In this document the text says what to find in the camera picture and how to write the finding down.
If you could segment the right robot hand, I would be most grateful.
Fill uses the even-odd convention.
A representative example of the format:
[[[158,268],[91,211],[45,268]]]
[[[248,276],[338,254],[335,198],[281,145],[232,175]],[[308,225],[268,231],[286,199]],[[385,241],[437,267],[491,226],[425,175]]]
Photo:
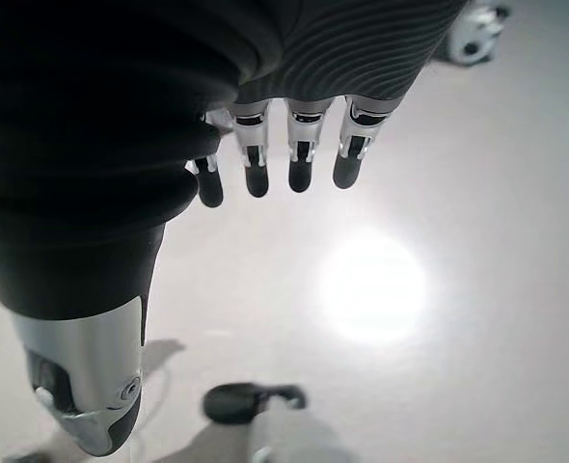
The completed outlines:
[[[307,188],[320,118],[344,96],[333,180],[372,138],[461,1],[0,1],[0,302],[39,402],[89,455],[141,404],[149,289],[166,223],[223,199],[208,114],[226,109],[249,192],[289,107],[289,184]]]

